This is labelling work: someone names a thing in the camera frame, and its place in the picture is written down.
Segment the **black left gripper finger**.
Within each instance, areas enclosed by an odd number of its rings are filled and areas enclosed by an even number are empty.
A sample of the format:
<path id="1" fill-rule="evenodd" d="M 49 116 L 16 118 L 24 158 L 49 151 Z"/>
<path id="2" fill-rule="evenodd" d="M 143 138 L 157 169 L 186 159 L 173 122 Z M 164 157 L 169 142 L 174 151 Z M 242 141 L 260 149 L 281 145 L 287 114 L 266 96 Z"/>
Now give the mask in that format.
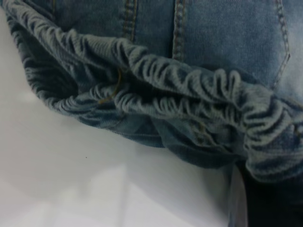
<path id="1" fill-rule="evenodd" d="M 278 200 L 273 190 L 256 182 L 244 165 L 239 165 L 246 194 L 249 227 L 301 227 L 303 208 L 292 208 Z"/>

